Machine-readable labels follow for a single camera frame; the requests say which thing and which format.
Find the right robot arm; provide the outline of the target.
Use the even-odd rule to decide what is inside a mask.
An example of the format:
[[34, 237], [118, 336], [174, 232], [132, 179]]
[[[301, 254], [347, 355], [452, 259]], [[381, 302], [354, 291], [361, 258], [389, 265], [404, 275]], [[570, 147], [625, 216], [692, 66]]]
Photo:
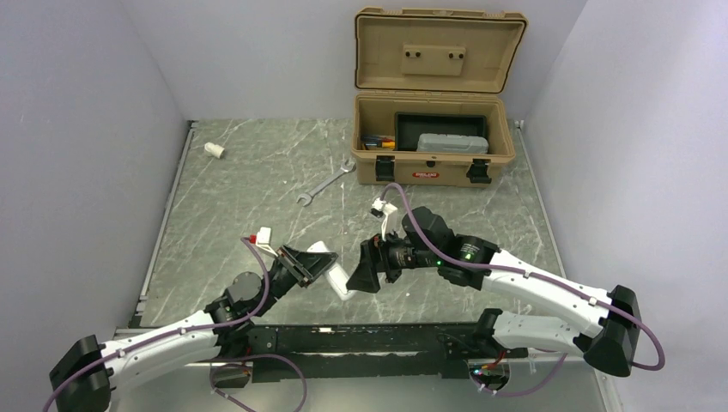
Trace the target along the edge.
[[492, 242], [454, 233], [426, 207], [402, 219], [404, 237], [394, 231], [390, 211], [372, 212], [383, 218], [383, 228], [361, 242], [349, 291], [376, 294], [381, 282], [394, 283], [404, 270], [435, 268], [453, 285], [509, 293], [547, 310], [546, 317], [484, 310], [472, 335], [478, 353], [537, 348], [579, 355], [612, 376], [632, 372], [641, 319], [632, 289], [606, 291], [543, 273]]

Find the white remote control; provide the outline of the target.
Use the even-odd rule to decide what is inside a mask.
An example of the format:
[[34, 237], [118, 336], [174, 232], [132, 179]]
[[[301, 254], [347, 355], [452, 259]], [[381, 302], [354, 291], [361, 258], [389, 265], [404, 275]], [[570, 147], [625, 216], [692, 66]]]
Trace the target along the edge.
[[[325, 242], [318, 241], [310, 245], [307, 251], [331, 252], [331, 249], [325, 244]], [[351, 300], [357, 294], [355, 290], [348, 289], [347, 282], [349, 278], [349, 273], [339, 262], [335, 262], [325, 273], [325, 279], [341, 301]]]

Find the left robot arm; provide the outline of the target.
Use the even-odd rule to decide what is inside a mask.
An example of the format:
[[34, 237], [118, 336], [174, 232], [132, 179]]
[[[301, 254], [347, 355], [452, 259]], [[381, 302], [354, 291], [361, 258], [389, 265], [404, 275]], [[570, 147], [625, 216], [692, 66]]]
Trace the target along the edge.
[[43, 409], [105, 411], [112, 397], [165, 373], [221, 356], [233, 361], [246, 351], [253, 318], [263, 316], [291, 288], [306, 288], [338, 259], [333, 251], [280, 246], [263, 274], [239, 275], [203, 310], [131, 338], [78, 339], [49, 373], [52, 393]]

